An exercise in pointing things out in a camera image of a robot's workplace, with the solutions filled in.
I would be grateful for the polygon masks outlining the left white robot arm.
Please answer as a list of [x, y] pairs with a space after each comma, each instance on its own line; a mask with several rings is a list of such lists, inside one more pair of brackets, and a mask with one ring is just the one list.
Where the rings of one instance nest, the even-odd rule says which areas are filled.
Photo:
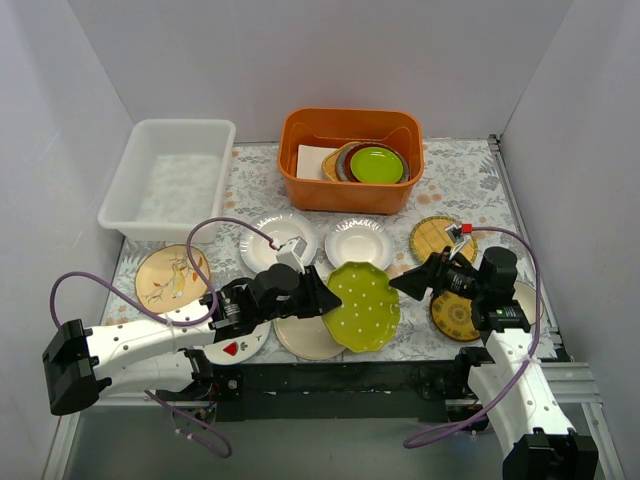
[[314, 266], [296, 271], [277, 263], [165, 317], [100, 327], [86, 327], [79, 319], [56, 321], [57, 331], [42, 354], [50, 412], [80, 412], [112, 393], [117, 374], [130, 365], [176, 351], [189, 365], [180, 373], [178, 387], [190, 399], [203, 399], [212, 390], [213, 377], [200, 367], [197, 348], [251, 334], [275, 319], [313, 318], [341, 305]]

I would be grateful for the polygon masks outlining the green polka dot plate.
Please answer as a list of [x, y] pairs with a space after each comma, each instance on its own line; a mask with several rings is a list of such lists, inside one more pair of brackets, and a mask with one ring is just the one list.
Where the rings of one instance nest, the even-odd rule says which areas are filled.
[[399, 295], [385, 271], [368, 262], [346, 262], [328, 277], [341, 305], [322, 316], [332, 338], [354, 353], [380, 350], [401, 319]]

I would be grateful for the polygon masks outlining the pale green cream plate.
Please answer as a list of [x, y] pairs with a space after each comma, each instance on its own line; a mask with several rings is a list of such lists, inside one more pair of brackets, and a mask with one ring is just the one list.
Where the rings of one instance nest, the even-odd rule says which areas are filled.
[[345, 350], [343, 345], [334, 340], [321, 316], [277, 319], [274, 321], [274, 330], [281, 344], [304, 360], [329, 360]]

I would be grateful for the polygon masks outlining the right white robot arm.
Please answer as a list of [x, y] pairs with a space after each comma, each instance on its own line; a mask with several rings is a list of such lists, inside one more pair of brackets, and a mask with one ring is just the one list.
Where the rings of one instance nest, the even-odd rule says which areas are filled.
[[426, 292], [470, 300], [483, 348], [459, 354], [467, 361], [452, 373], [454, 389], [477, 397], [503, 451], [505, 479], [592, 479], [599, 455], [589, 436], [576, 432], [558, 404], [535, 353], [539, 330], [515, 299], [517, 257], [490, 247], [479, 268], [448, 249], [390, 280], [415, 300]]

